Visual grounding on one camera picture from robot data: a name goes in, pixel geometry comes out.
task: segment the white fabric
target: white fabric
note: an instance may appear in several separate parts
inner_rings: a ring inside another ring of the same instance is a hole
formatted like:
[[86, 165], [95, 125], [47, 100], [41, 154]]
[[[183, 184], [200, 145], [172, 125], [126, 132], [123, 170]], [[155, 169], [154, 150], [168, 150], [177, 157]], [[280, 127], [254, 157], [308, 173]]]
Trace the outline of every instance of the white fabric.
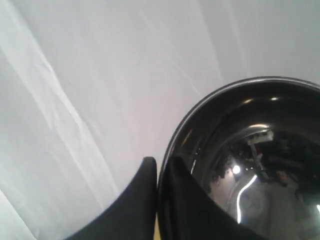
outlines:
[[0, 0], [0, 239], [60, 240], [218, 87], [320, 83], [320, 2]]

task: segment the black plastic piece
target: black plastic piece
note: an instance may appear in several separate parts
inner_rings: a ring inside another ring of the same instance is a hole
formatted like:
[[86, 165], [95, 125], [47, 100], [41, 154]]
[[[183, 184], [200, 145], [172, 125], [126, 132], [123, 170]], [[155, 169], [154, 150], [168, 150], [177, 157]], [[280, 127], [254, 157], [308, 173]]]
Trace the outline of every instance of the black plastic piece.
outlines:
[[153, 157], [145, 157], [120, 197], [68, 240], [152, 240], [156, 204], [157, 164]]
[[164, 191], [158, 213], [162, 240], [263, 240], [219, 208], [172, 157], [163, 176]]

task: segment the white backdrop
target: white backdrop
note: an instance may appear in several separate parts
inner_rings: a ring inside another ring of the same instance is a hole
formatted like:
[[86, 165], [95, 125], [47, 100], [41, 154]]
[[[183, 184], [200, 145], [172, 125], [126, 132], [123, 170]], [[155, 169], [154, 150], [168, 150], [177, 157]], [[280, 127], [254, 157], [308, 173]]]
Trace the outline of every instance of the white backdrop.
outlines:
[[0, 0], [0, 239], [89, 223], [224, 84], [320, 83], [319, 22], [316, 0]]

